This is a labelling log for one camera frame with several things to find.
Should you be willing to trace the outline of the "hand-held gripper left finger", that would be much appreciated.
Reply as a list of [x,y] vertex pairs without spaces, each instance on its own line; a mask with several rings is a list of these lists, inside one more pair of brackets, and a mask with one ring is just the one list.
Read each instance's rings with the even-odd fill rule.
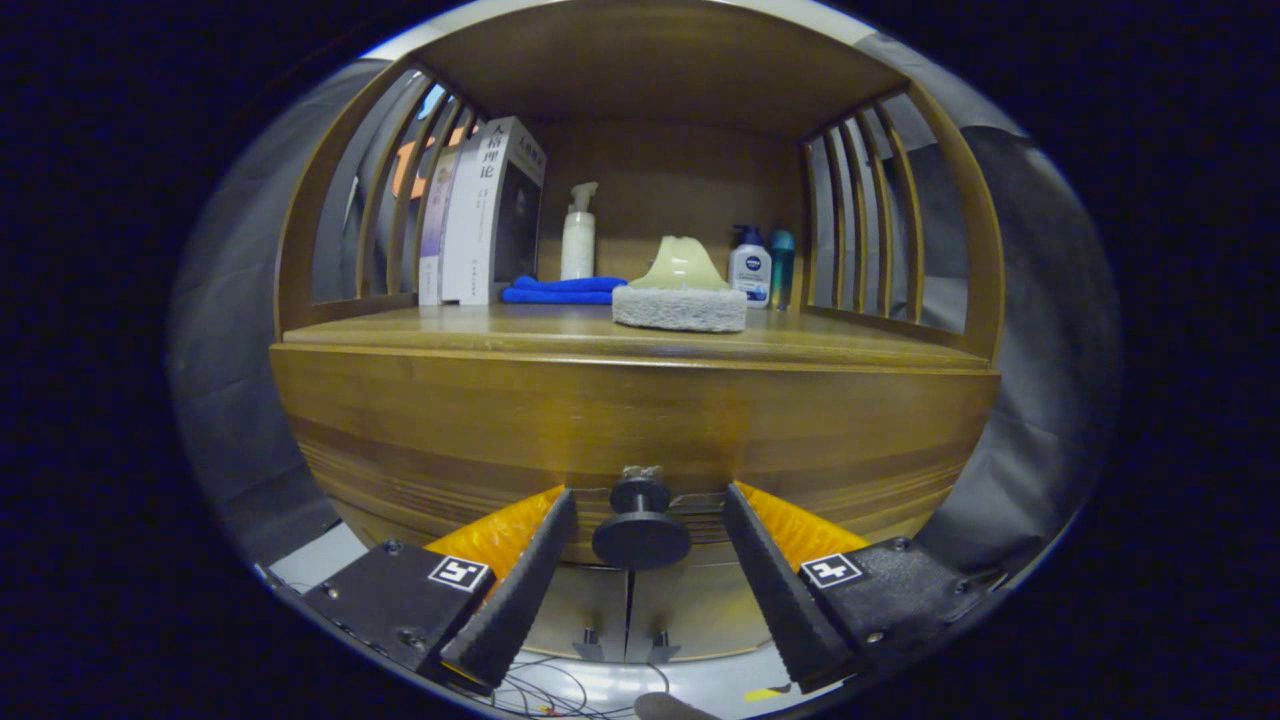
[[494,691],[576,530],[573,493],[557,486],[429,544],[387,539],[302,601],[408,671],[465,691]]

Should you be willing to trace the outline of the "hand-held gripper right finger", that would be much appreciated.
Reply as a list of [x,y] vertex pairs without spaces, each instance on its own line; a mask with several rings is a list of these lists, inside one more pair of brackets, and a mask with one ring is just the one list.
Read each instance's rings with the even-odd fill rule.
[[722,521],[804,693],[925,657],[1006,578],[964,573],[906,536],[869,542],[742,482],[727,487]]

